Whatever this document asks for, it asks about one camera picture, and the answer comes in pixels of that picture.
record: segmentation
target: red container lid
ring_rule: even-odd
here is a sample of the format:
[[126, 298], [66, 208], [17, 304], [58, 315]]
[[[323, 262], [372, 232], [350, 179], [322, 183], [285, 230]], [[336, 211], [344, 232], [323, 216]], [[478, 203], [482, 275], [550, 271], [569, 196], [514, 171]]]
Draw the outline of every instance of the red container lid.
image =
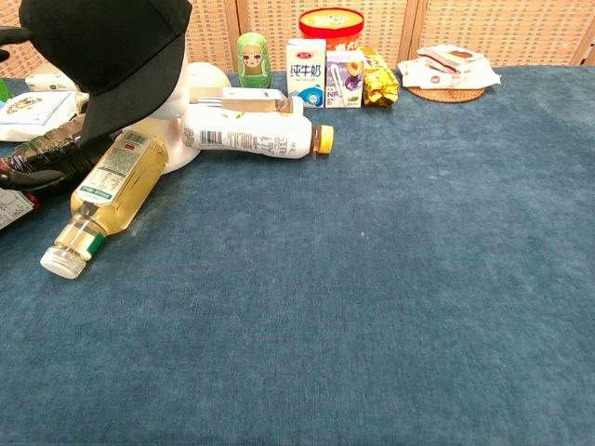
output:
[[362, 13], [345, 7], [321, 7], [299, 16], [299, 29], [306, 35], [320, 39], [354, 35], [360, 33], [363, 28]]

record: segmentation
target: woven coaster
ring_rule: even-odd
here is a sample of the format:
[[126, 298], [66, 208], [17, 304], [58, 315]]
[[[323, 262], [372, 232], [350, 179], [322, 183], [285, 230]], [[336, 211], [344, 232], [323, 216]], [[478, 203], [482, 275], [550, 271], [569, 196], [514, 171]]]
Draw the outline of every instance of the woven coaster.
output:
[[433, 100], [434, 102], [448, 102], [453, 104], [457, 102], [468, 102], [470, 100], [475, 100], [483, 93], [485, 93], [485, 88], [479, 88], [477, 90], [427, 90], [419, 88], [418, 86], [408, 86], [407, 89], [414, 95], [423, 99]]

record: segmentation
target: table surface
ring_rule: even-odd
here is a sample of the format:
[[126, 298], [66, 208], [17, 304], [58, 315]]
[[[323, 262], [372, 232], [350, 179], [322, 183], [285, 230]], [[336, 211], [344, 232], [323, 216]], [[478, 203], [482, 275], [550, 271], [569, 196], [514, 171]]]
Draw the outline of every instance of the table surface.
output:
[[204, 151], [76, 281], [68, 195], [0, 231], [0, 443], [595, 444], [595, 70], [496, 71]]

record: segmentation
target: cap brim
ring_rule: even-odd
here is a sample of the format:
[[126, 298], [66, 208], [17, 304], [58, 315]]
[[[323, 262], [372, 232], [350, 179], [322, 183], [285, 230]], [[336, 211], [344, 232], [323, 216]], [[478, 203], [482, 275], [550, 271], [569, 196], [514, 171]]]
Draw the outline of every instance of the cap brim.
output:
[[79, 144], [134, 124], [161, 107], [178, 83], [184, 51], [182, 33], [116, 88], [91, 95]]

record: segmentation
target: gold snack package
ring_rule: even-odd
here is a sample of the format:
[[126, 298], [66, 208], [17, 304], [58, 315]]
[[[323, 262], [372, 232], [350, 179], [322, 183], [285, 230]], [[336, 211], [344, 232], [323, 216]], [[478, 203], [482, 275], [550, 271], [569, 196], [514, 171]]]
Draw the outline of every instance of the gold snack package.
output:
[[399, 98], [399, 81], [374, 48], [360, 46], [365, 55], [364, 106], [390, 107]]

